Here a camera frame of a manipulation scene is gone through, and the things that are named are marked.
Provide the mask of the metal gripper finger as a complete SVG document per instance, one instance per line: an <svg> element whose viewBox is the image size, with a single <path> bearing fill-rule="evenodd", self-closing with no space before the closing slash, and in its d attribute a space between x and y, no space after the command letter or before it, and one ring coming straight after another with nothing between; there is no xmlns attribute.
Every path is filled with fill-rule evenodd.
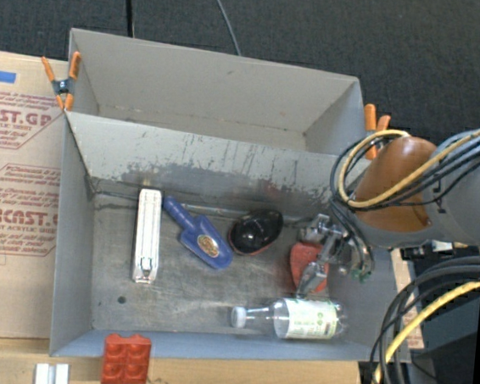
<svg viewBox="0 0 480 384"><path fill-rule="evenodd" d="M309 295L318 293L318 288L327 280L325 265L313 261L305 266L301 273L299 284L296 288L297 298L307 298Z"/></svg>
<svg viewBox="0 0 480 384"><path fill-rule="evenodd" d="M331 216L318 214L302 231L302 241L323 244L331 237L338 237L341 230Z"/></svg>

